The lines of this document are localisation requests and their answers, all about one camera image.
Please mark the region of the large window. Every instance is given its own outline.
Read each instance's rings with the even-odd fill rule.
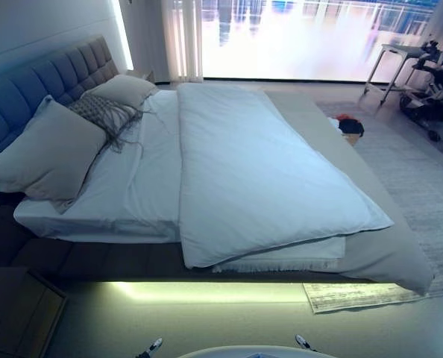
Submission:
[[[437,2],[202,0],[203,75],[365,81],[383,43],[418,44]]]

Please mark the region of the upholstered headboard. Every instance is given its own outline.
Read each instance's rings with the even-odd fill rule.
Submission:
[[[31,119],[48,94],[69,104],[118,74],[102,36],[51,53],[0,78],[0,152]]]

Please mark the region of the floor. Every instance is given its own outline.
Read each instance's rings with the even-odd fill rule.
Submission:
[[[359,85],[238,83],[308,92],[315,101],[358,101]],[[443,165],[443,153],[375,93],[359,105]],[[341,358],[443,358],[443,297],[313,315],[299,284],[60,283],[69,302],[47,353],[56,357],[135,357],[164,338],[156,357],[219,345],[285,345],[304,336]]]

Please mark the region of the metal table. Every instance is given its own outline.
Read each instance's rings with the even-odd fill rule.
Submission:
[[[377,70],[377,67],[379,66],[380,60],[382,59],[383,55],[387,52],[391,52],[393,54],[398,54],[402,57],[402,61],[399,64],[399,67],[396,69],[394,77],[391,79],[387,87],[379,87],[371,83],[371,79],[374,76],[374,73]],[[376,64],[374,65],[374,68],[371,71],[371,74],[369,75],[368,80],[365,82],[364,86],[364,94],[367,93],[369,90],[376,90],[383,92],[384,96],[380,100],[380,104],[382,105],[386,101],[386,97],[391,91],[402,91],[403,87],[398,87],[395,85],[395,80],[398,78],[398,75],[400,71],[403,68],[403,65],[405,62],[410,58],[419,58],[421,55],[425,54],[424,51],[420,47],[414,47],[414,46],[401,46],[401,45],[388,45],[383,44],[383,48],[379,54],[379,57],[377,58]],[[414,72],[414,69],[410,72],[409,77],[407,78],[407,82],[409,82],[410,77],[412,76],[412,73]]]

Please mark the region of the rug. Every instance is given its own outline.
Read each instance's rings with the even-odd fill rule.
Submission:
[[[328,116],[349,113],[362,121],[356,151],[403,211],[436,278],[426,296],[390,283],[304,283],[314,313],[443,296],[443,168],[354,103],[318,104]]]

